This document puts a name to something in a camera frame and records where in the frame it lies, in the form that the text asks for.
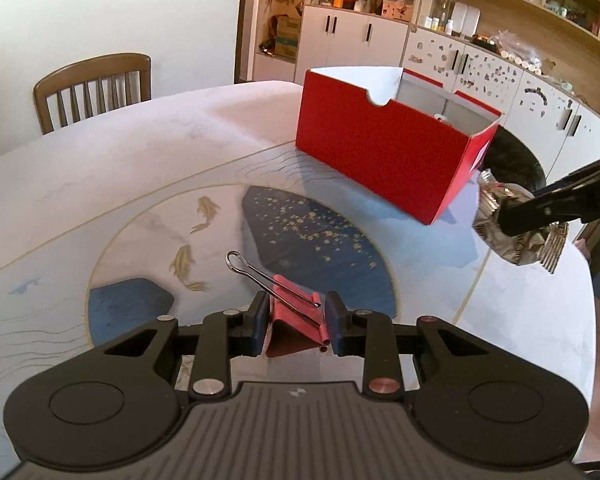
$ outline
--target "plastic bag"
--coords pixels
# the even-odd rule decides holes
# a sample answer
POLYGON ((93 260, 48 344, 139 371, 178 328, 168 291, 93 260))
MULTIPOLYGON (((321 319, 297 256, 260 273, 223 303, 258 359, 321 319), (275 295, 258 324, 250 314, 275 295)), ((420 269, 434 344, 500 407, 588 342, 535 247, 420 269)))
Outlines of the plastic bag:
POLYGON ((540 53, 534 46, 525 43, 513 32, 508 30, 500 31, 495 36, 490 38, 500 45, 501 50, 506 50, 509 54, 519 57, 522 61, 528 62, 530 65, 540 65, 540 53))

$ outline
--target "foil wrapper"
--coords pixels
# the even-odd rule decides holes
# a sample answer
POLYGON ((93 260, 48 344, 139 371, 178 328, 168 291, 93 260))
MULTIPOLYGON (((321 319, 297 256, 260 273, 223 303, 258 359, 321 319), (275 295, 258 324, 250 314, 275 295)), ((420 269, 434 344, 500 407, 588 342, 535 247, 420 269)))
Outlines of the foil wrapper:
POLYGON ((483 171, 478 177, 480 197, 474 219, 474 229, 480 237, 503 259, 523 266, 540 262, 551 274, 567 241, 569 225, 555 222, 545 227, 510 237, 500 230, 498 212, 505 200, 526 202, 534 196, 516 184, 498 182, 491 171, 483 171))

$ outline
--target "screw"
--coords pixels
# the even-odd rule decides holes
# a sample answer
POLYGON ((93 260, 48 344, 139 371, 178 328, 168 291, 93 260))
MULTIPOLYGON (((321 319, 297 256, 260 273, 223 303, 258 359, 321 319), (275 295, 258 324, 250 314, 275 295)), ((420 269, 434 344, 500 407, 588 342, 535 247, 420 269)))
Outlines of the screw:
POLYGON ((369 381, 369 389, 375 394, 394 394, 400 389, 400 383, 389 377, 378 377, 369 381))
POLYGON ((199 379, 191 388, 200 395, 215 395, 224 390, 224 383, 218 379, 199 379))

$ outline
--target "ribbed black surface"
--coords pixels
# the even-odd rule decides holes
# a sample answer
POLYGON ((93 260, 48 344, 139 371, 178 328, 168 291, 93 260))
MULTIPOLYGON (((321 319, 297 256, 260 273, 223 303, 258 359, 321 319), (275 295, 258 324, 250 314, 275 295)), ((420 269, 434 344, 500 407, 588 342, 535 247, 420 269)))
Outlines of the ribbed black surface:
POLYGON ((165 447, 135 464, 89 474, 25 464, 13 480, 574 480, 568 464, 496 472, 456 461, 424 440, 403 409, 353 383, 245 383, 226 402, 192 410, 165 447))

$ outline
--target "open cardboard box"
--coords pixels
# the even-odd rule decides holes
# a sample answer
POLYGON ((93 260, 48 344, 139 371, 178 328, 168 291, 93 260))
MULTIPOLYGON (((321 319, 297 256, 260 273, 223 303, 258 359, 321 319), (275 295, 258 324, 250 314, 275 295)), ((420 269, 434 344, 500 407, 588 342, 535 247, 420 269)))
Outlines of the open cardboard box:
POLYGON ((482 160, 499 119, 400 67, 317 68, 304 79, 296 146, 431 224, 482 160))

